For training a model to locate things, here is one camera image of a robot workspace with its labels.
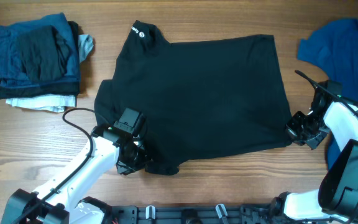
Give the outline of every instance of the stack of folded clothes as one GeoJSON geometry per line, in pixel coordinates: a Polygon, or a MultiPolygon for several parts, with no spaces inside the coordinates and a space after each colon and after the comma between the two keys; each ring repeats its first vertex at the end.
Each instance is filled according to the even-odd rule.
{"type": "Polygon", "coordinates": [[[92,49],[92,37],[63,13],[0,26],[0,100],[54,112],[75,106],[79,64],[92,49]]]}

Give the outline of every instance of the folded black garment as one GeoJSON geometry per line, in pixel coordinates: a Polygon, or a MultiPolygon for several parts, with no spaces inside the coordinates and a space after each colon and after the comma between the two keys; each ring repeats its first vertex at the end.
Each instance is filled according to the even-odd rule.
{"type": "Polygon", "coordinates": [[[31,81],[53,81],[66,73],[70,47],[53,26],[43,26],[19,35],[17,48],[31,81]]]}
{"type": "Polygon", "coordinates": [[[126,108],[146,115],[146,171],[156,174],[176,174],[188,159],[291,144],[272,35],[171,44],[136,21],[94,108],[110,123],[126,108]]]}
{"type": "Polygon", "coordinates": [[[0,87],[0,100],[9,98],[35,97],[45,94],[78,95],[80,83],[55,83],[53,85],[40,85],[30,88],[3,88],[0,87]]]}

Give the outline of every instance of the wooden surface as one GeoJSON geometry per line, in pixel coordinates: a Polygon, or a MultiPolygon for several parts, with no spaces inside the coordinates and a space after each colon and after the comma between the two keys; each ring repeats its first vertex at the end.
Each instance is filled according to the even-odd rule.
{"type": "MultiPolygon", "coordinates": [[[[95,51],[81,64],[79,107],[93,108],[99,84],[114,74],[116,58],[132,23],[157,25],[170,42],[192,42],[273,34],[291,112],[307,112],[313,89],[294,74],[327,79],[317,67],[296,59],[299,40],[329,21],[358,17],[358,1],[141,1],[0,4],[0,25],[64,12],[95,39],[95,51]]],[[[69,119],[91,131],[94,115],[69,119]]],[[[0,217],[8,197],[50,179],[82,149],[86,138],[62,121],[62,114],[12,108],[0,100],[0,217]]],[[[319,187],[326,173],[324,148],[292,145],[240,156],[188,161],[177,175],[110,170],[88,195],[110,205],[264,203],[278,194],[319,187]]]]}

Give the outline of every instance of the robotic arm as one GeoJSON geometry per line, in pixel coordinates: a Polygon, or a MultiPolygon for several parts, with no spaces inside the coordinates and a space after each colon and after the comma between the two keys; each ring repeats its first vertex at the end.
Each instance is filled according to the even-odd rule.
{"type": "Polygon", "coordinates": [[[143,169],[152,160],[140,132],[145,117],[126,109],[119,121],[95,127],[84,149],[52,180],[33,192],[17,190],[8,200],[1,223],[305,223],[358,221],[358,106],[338,96],[341,85],[315,83],[311,112],[298,111],[285,129],[295,143],[315,149],[331,130],[341,155],[320,188],[284,192],[270,204],[239,207],[112,207],[95,198],[82,199],[114,165],[119,174],[143,169]]]}

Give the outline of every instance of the blue cloth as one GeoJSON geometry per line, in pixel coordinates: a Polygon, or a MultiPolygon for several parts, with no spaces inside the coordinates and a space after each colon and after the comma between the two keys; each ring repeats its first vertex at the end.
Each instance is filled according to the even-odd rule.
{"type": "MultiPolygon", "coordinates": [[[[312,63],[331,80],[342,83],[342,96],[358,101],[358,20],[340,19],[316,30],[308,40],[302,39],[298,59],[312,63]]],[[[327,154],[332,167],[340,154],[333,141],[327,154]]]]}
{"type": "Polygon", "coordinates": [[[32,88],[54,83],[79,82],[79,58],[71,28],[63,13],[52,14],[41,19],[18,22],[9,26],[0,26],[0,87],[2,88],[32,88]],[[33,83],[25,74],[24,66],[19,57],[16,39],[20,34],[52,25],[67,41],[72,54],[67,60],[67,72],[59,80],[43,83],[33,83]]]}

